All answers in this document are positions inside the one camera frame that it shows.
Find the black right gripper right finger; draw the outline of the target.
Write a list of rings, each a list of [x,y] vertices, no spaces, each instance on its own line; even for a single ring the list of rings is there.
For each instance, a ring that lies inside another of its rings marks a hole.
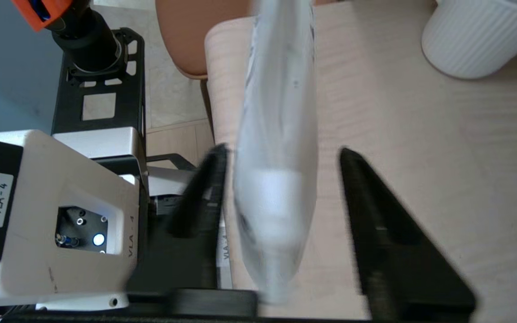
[[[371,164],[343,147],[339,167],[360,288],[372,319],[470,321],[474,293]]]

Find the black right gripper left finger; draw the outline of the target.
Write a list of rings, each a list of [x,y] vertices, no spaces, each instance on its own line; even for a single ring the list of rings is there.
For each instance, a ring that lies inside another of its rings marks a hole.
[[[164,274],[170,314],[256,315],[257,294],[221,289],[217,247],[223,206],[228,149],[209,150],[187,184],[164,233]]]

